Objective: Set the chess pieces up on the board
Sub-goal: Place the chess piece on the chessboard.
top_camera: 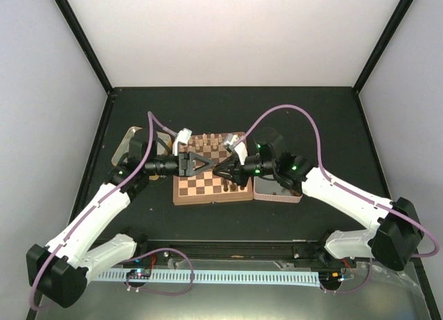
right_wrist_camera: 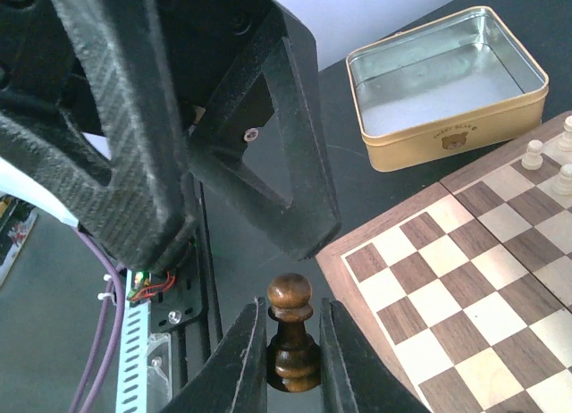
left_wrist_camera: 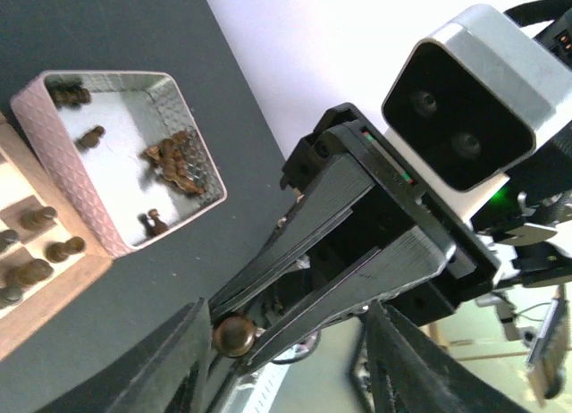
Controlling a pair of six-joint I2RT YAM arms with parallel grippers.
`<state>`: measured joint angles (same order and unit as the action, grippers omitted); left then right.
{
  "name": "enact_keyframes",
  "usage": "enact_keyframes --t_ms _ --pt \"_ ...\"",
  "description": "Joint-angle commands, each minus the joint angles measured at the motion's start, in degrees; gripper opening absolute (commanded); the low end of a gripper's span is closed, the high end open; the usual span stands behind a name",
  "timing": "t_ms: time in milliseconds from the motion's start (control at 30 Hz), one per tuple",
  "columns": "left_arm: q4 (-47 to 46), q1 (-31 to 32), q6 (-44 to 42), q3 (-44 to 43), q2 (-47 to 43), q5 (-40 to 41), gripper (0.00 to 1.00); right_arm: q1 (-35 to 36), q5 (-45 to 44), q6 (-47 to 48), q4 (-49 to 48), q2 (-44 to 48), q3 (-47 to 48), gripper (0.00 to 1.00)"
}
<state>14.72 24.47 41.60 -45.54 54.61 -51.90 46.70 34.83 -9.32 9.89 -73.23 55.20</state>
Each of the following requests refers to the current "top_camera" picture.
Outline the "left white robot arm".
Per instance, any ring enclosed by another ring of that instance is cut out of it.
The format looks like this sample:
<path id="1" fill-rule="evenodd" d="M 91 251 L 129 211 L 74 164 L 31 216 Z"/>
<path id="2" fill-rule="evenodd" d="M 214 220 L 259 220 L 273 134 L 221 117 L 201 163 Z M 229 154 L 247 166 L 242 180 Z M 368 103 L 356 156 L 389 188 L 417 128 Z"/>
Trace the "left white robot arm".
<path id="1" fill-rule="evenodd" d="M 143 234 L 129 229 L 93 248 L 105 227 L 149 184 L 150 177 L 193 177 L 215 162 L 201 154 L 181 152 L 191 132 L 181 130 L 165 142 L 157 133 L 139 129 L 127 133 L 116 155 L 119 160 L 82 212 L 45 246 L 33 245 L 26 253 L 29 284 L 51 301 L 68 308 L 87 285 L 114 265 L 130 260 L 143 263 L 149 253 Z"/>

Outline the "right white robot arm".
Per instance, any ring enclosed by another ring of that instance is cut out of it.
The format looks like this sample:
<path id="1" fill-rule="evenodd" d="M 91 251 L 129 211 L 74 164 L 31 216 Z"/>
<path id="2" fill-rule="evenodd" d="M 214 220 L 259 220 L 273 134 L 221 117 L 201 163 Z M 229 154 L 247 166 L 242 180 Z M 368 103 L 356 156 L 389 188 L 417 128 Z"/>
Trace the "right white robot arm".
<path id="1" fill-rule="evenodd" d="M 245 143 L 234 134 L 228 134 L 222 145 L 230 155 L 214 167 L 214 175 L 238 186 L 245 186 L 252 177 L 272 176 L 281 187 L 320 200 L 363 226 L 357 231 L 330 233 L 314 250 L 319 265 L 329 267 L 342 258 L 374 258 L 399 272 L 424 237 L 410 217 L 415 208 L 409 200 L 372 195 L 322 172 L 320 166 L 290 153 L 283 137 L 272 128 L 256 138 L 255 155 L 249 155 Z"/>

